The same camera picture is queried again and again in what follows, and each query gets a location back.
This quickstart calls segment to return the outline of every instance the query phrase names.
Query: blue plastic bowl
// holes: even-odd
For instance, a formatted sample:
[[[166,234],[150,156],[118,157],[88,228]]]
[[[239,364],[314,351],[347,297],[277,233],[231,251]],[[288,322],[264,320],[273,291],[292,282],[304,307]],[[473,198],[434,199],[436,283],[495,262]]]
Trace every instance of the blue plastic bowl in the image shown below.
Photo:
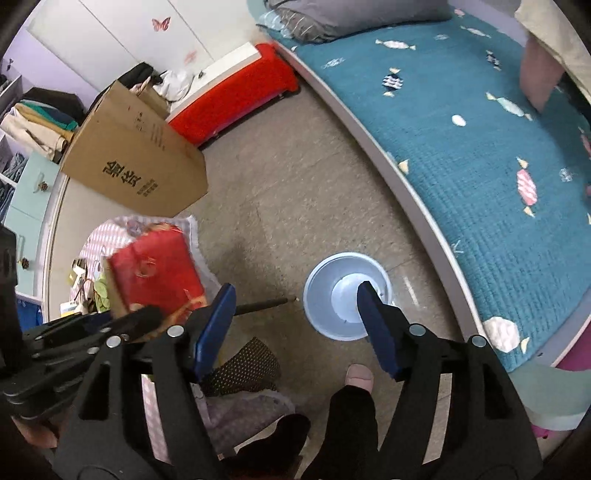
[[[370,281],[384,303],[392,302],[388,274],[373,258],[343,252],[320,262],[306,281],[304,311],[312,326],[333,340],[359,340],[367,336],[357,310],[357,288]]]

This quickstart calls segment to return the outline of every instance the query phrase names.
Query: person's foot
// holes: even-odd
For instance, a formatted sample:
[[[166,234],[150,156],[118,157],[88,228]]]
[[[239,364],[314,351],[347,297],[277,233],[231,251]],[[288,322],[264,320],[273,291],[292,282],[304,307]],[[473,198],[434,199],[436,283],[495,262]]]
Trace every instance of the person's foot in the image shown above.
[[[374,388],[374,374],[365,365],[353,364],[347,369],[345,385],[363,388],[371,393]]]

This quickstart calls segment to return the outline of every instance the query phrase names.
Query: person's leg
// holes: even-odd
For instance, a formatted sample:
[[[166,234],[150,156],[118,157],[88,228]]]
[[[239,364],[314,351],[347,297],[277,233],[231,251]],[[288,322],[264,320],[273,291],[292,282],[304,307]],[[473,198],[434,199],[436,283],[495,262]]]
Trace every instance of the person's leg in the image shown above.
[[[351,378],[352,369],[357,377]],[[373,375],[367,367],[352,365],[346,383],[330,400],[324,442],[302,480],[362,480],[375,460],[378,424],[370,393]]]
[[[232,476],[285,475],[300,454],[310,431],[310,420],[301,414],[287,415],[268,437],[242,447],[222,463]]]

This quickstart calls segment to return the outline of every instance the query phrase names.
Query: gray pillow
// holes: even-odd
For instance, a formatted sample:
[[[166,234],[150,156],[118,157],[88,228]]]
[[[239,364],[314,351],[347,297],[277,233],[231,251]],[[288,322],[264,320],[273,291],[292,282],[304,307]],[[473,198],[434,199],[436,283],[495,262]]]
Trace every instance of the gray pillow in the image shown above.
[[[447,0],[269,0],[268,5],[277,10],[294,37],[305,42],[452,16]]]

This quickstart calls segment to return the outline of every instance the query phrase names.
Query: red gift box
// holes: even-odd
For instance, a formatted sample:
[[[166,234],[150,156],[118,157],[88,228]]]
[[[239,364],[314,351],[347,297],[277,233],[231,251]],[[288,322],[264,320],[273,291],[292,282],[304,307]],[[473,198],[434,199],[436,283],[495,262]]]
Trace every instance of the red gift box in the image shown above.
[[[190,312],[207,305],[183,232],[174,225],[151,226],[108,262],[127,309],[159,307],[167,318],[163,328],[184,323]]]

